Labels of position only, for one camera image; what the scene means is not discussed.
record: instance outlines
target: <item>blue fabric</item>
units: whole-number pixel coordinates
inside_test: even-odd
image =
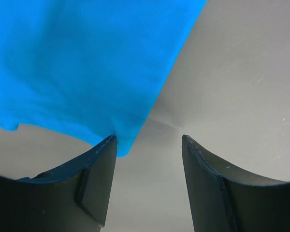
[[[0,0],[0,126],[116,135],[126,155],[204,4]]]

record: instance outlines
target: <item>blue cloth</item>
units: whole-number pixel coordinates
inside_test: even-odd
[[[116,135],[126,155],[204,4],[0,0],[0,126]]]

